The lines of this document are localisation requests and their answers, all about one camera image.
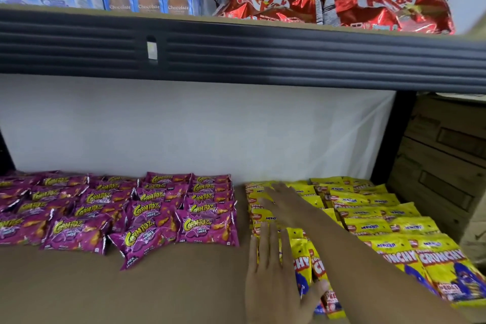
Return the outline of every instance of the hand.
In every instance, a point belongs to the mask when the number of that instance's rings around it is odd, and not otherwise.
[[[268,223],[261,224],[259,248],[258,238],[251,236],[245,290],[246,320],[249,324],[308,324],[319,299],[329,289],[326,280],[320,281],[300,299],[287,230],[282,231],[281,238],[282,263],[275,223],[271,223],[270,227]]]
[[[273,189],[265,187],[265,192],[274,202],[259,198],[258,202],[287,227],[302,228],[302,223],[315,213],[315,207],[301,198],[291,187],[283,183],[272,184]]]

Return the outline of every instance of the forearm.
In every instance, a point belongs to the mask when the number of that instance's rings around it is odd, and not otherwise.
[[[312,240],[332,288],[353,323],[467,321],[416,279],[401,272],[354,235],[315,208],[298,216],[299,227]]]

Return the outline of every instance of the person's right hand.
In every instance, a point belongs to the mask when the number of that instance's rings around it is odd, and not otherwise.
[[[274,202],[267,198],[259,198],[258,202],[287,227],[302,228],[302,223],[309,215],[315,213],[315,207],[301,198],[291,187],[284,183],[272,184],[273,189],[265,187],[265,192]]]

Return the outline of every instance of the person's left hand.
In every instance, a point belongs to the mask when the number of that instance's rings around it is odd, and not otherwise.
[[[270,227],[269,223],[261,224],[259,248],[258,238],[251,236],[245,290],[248,324],[308,324],[319,299],[329,289],[328,282],[322,280],[313,284],[302,300],[300,299],[286,229],[282,230],[281,238],[282,264],[279,260],[275,223],[270,223]]]

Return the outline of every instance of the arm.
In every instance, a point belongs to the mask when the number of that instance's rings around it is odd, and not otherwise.
[[[262,199],[278,220],[306,231],[351,323],[466,324],[465,318],[283,184]]]

